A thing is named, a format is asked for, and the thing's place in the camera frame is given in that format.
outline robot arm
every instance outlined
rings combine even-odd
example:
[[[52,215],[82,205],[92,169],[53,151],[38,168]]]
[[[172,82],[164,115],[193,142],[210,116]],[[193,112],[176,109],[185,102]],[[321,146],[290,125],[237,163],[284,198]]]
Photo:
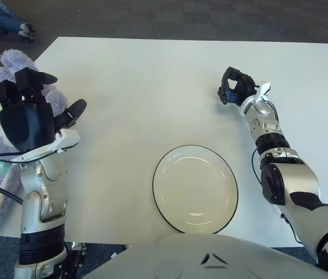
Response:
[[[26,152],[13,159],[21,165],[26,195],[15,278],[71,278],[64,273],[74,266],[69,264],[72,256],[64,243],[68,193],[61,153],[80,140],[77,131],[67,128],[82,114],[86,102],[78,100],[53,117],[41,90],[44,84],[56,82],[56,77],[29,68],[15,77],[16,84],[0,83],[1,126],[8,140]]]
[[[228,79],[237,81],[235,89]],[[250,76],[229,67],[218,95],[224,104],[238,105],[249,124],[260,155],[263,196],[279,207],[309,254],[328,271],[328,204],[319,199],[314,172],[285,139],[269,91],[270,83],[258,87]]]

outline white table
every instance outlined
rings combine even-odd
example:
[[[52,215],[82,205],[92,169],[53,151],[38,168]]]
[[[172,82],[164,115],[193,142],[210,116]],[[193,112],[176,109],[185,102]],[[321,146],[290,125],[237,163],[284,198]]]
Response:
[[[196,144],[222,156],[238,182],[236,214],[220,234],[298,246],[253,175],[247,123],[216,94],[228,66],[272,82],[286,138],[328,203],[328,44],[59,37],[36,64],[57,76],[69,103],[88,102],[74,127],[81,141],[65,154],[68,241],[139,244],[175,233],[155,207],[152,176],[167,151]],[[0,235],[18,237],[20,215],[12,203]]]

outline shoe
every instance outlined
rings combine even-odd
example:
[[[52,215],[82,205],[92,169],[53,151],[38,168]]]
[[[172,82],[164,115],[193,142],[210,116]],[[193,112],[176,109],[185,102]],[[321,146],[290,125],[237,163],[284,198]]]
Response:
[[[30,34],[24,32],[23,30],[20,30],[18,32],[18,37],[22,40],[22,41],[27,41],[27,42],[30,42],[30,41],[33,41],[34,40],[34,37],[32,37]]]
[[[34,39],[34,26],[31,23],[23,23],[19,26],[20,31],[18,37],[23,41],[33,41]]]
[[[35,28],[31,23],[22,23],[19,28],[21,30],[23,30],[24,32],[26,32],[27,34],[31,34],[31,36],[33,37],[34,32],[35,32]]]

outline stuffed toy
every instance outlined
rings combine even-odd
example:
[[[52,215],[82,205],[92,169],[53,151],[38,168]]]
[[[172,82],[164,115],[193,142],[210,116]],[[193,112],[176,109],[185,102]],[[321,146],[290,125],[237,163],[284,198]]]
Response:
[[[11,49],[4,51],[0,57],[3,67],[0,67],[0,82],[9,80],[15,83],[14,74],[28,67],[32,70],[38,71],[35,63],[22,51]],[[53,115],[61,114],[67,107],[67,100],[65,95],[56,89],[54,85],[44,85],[42,94],[48,103],[52,106]],[[8,141],[5,133],[0,126],[0,153],[17,152],[16,148]],[[17,164],[1,163],[0,162],[0,187],[15,193],[22,186],[20,182],[20,166]],[[2,218],[6,208],[8,207],[10,198],[0,194],[0,219]]]

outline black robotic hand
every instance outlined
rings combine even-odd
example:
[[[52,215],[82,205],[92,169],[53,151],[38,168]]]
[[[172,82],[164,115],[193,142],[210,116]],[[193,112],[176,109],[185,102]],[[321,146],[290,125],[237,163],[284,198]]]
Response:
[[[234,89],[230,88],[228,80],[237,82]],[[228,67],[222,77],[218,95],[224,105],[227,103],[235,103],[237,106],[240,106],[245,99],[257,93],[255,87],[257,87],[257,85],[250,76],[243,74],[237,69]]]
[[[41,90],[44,84],[57,82],[57,78],[24,68],[15,73],[15,79],[17,83],[0,83],[0,124],[8,140],[21,152],[52,143],[55,133],[72,126],[87,106],[80,99],[54,118]]]

